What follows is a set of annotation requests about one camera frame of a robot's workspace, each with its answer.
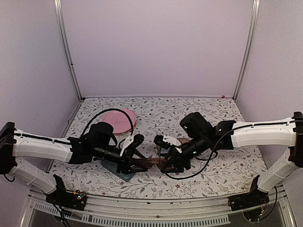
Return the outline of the brown sunglasses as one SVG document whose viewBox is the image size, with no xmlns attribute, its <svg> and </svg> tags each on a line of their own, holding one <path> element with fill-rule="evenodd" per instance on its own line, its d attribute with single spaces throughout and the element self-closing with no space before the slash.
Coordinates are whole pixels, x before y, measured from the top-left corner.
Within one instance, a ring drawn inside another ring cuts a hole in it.
<svg viewBox="0 0 303 227">
<path fill-rule="evenodd" d="M 150 169 L 152 166 L 156 165 L 159 169 L 162 169 L 162 167 L 164 167 L 165 171 L 167 172 L 176 170 L 173 164 L 168 164 L 168 160 L 163 158 L 147 158 L 146 162 L 140 164 L 147 167 L 147 169 Z"/>
</svg>

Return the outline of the black glasses case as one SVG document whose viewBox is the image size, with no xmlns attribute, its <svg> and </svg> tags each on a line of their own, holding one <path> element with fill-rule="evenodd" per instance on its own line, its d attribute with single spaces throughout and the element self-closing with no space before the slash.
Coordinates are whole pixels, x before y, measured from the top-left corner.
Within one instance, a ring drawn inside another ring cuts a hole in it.
<svg viewBox="0 0 303 227">
<path fill-rule="evenodd" d="M 186 143 L 189 142 L 189 139 L 187 139 L 187 138 L 178 138 L 178 140 L 181 143 L 181 145 L 186 144 Z M 157 151 L 160 151 L 160 155 L 161 156 L 166 155 L 168 153 L 168 151 L 169 151 L 169 149 L 165 149 L 165 148 L 163 148 L 163 147 L 161 147 L 159 145 L 157 145 L 156 148 L 157 148 Z"/>
</svg>

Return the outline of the grey case green lining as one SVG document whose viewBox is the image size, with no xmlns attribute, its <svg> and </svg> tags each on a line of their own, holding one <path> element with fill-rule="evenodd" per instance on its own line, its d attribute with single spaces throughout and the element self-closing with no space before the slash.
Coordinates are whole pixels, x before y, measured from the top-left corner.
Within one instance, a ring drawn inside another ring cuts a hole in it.
<svg viewBox="0 0 303 227">
<path fill-rule="evenodd" d="M 129 182 L 135 175 L 135 173 L 132 174 L 117 173 L 116 172 L 117 164 L 115 163 L 106 162 L 106 161 L 101 161 L 100 163 L 106 170 L 110 171 L 115 176 L 117 176 L 118 178 L 122 179 L 125 182 Z"/>
</svg>

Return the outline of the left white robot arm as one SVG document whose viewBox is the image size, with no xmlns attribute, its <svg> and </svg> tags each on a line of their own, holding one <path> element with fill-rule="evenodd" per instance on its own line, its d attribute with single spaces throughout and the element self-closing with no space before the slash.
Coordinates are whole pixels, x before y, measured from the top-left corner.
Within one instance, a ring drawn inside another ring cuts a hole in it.
<svg viewBox="0 0 303 227">
<path fill-rule="evenodd" d="M 113 127 L 106 122 L 93 124 L 89 132 L 79 138 L 48 138 L 25 133 L 8 122 L 0 131 L 0 173 L 22 179 L 27 184 L 39 188 L 60 205 L 70 202 L 61 177 L 49 175 L 24 159 L 39 157 L 54 159 L 68 164 L 80 165 L 92 160 L 104 160 L 116 164 L 116 172 L 132 174 L 147 171 L 143 156 L 137 147 L 142 144 L 144 136 L 130 135 L 119 148 Z"/>
</svg>

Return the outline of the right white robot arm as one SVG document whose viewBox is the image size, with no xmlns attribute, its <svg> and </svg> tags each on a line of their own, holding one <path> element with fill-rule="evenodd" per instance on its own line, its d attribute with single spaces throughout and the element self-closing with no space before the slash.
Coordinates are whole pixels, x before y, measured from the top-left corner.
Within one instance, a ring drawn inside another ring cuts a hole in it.
<svg viewBox="0 0 303 227">
<path fill-rule="evenodd" d="M 263 194 L 303 166 L 303 114 L 294 112 L 292 117 L 267 122 L 221 121 L 212 126 L 199 112 L 188 114 L 180 122 L 190 137 L 182 144 L 168 135 L 157 135 L 154 143 L 170 151 L 162 165 L 163 173 L 182 173 L 190 168 L 190 160 L 207 149 L 212 152 L 233 150 L 252 145 L 287 146 L 284 154 L 262 175 L 254 178 L 250 192 L 245 195 L 248 206 L 255 206 Z"/>
</svg>

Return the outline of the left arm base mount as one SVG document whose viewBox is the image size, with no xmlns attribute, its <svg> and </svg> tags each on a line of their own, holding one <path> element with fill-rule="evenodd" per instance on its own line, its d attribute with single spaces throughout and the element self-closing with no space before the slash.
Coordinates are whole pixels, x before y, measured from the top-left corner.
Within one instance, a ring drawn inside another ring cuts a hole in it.
<svg viewBox="0 0 303 227">
<path fill-rule="evenodd" d="M 46 202 L 59 207 L 84 211 L 87 202 L 85 191 L 75 190 L 68 192 L 61 177 L 53 175 L 56 182 L 55 191 L 46 195 Z"/>
</svg>

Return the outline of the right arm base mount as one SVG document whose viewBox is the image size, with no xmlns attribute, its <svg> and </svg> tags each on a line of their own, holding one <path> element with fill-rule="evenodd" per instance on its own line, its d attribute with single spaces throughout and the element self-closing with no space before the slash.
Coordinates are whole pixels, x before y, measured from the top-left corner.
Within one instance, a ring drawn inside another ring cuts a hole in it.
<svg viewBox="0 0 303 227">
<path fill-rule="evenodd" d="M 252 208 L 254 206 L 260 206 L 257 210 L 249 210 L 243 212 L 244 218 L 250 222 L 260 222 L 261 220 L 266 219 L 275 209 L 277 203 L 277 187 L 275 189 L 275 202 L 270 211 L 269 208 L 269 195 L 268 192 L 261 192 L 258 189 L 258 179 L 260 175 L 257 175 L 251 183 L 250 191 L 247 193 L 242 193 L 239 195 L 233 195 L 228 198 L 228 206 L 230 206 L 232 211 L 242 210 Z"/>
</svg>

